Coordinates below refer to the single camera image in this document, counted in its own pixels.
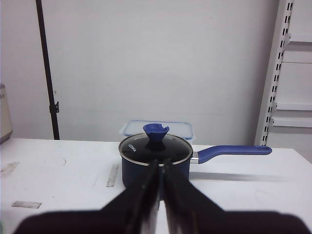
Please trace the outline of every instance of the blue lid knob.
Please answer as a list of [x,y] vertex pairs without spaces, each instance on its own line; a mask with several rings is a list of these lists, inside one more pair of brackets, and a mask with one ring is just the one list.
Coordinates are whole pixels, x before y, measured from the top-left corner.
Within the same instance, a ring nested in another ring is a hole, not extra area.
[[151,142],[161,142],[169,131],[169,127],[163,128],[160,123],[150,123],[144,125],[143,130]]

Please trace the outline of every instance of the saucepan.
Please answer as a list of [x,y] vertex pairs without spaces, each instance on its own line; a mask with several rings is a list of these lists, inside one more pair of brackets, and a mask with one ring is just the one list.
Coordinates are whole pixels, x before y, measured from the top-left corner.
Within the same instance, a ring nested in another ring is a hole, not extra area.
[[173,166],[188,179],[190,163],[201,164],[218,155],[268,155],[272,152],[268,146],[242,145],[218,145],[194,152],[186,140],[167,134],[169,127],[163,128],[161,124],[152,123],[144,125],[143,130],[145,133],[129,136],[119,144],[125,187],[155,159],[159,162],[160,175],[164,160],[170,159]]

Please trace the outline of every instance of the table surface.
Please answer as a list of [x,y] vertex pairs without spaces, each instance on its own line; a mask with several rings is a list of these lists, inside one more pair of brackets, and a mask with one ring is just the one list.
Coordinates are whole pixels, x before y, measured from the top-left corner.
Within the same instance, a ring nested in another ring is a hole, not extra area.
[[[195,151],[209,146],[193,145]],[[114,187],[106,187],[113,164]],[[312,231],[312,165],[292,149],[268,156],[223,155],[191,164],[190,181],[224,210],[274,210],[300,217]],[[100,209],[124,190],[118,142],[12,138],[1,145],[1,220],[12,233],[27,216]],[[41,202],[38,209],[12,207]],[[156,233],[168,233],[163,202]]]

